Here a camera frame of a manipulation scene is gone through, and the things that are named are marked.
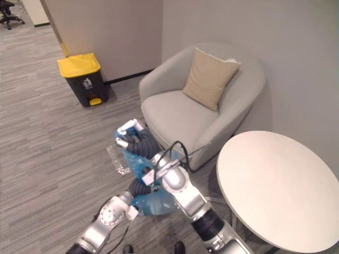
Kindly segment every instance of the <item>office chair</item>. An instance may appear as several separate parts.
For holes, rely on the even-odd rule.
[[[6,0],[0,0],[0,12],[3,16],[3,18],[0,20],[0,24],[5,23],[7,25],[8,30],[12,29],[10,26],[11,20],[20,21],[21,24],[24,24],[25,22],[19,18],[18,16],[11,16],[11,10],[10,7],[13,7],[14,4],[6,1]]]

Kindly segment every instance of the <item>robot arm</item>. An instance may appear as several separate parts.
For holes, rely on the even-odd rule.
[[[164,188],[175,197],[180,209],[190,219],[193,228],[209,252],[253,253],[232,227],[217,215],[199,190],[193,186],[187,171],[179,166],[178,161],[171,161],[167,155],[164,155],[164,152],[161,152],[156,154],[151,162],[157,167],[155,178],[161,178]],[[151,185],[154,178],[144,177],[143,180],[146,181],[146,184]]]
[[[136,132],[139,138],[138,142],[130,137],[130,131]],[[119,146],[151,160],[154,169],[143,171],[144,183],[150,186],[156,179],[162,182],[164,188],[175,197],[179,208],[190,219],[193,228],[209,252],[219,254],[253,253],[231,226],[217,215],[199,190],[193,186],[186,170],[179,166],[179,161],[172,161],[164,154],[165,152],[161,151],[154,137],[137,120],[130,120],[118,128],[118,133],[120,137],[123,137],[116,139]],[[112,230],[122,221],[124,215],[130,220],[138,215],[138,211],[130,204],[133,196],[140,194],[146,193],[136,194],[129,190],[107,201],[96,220],[89,225],[66,254],[100,253]]]
[[[133,220],[138,211],[131,206],[133,196],[125,191],[112,197],[100,209],[99,215],[66,254],[100,253],[108,241],[111,231],[122,221],[124,215]]]

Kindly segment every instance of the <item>yellow pedal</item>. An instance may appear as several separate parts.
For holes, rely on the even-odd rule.
[[[94,106],[100,103],[102,103],[102,100],[100,98],[94,98],[90,100],[90,106]]]

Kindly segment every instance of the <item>round table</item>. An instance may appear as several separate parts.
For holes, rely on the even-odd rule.
[[[301,143],[273,132],[241,133],[222,148],[217,176],[232,211],[268,243],[310,253],[339,240],[339,182]]]

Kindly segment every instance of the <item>throw pillow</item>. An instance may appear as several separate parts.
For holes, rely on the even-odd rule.
[[[240,67],[235,59],[221,60],[195,48],[191,71],[183,93],[217,111],[227,83]]]

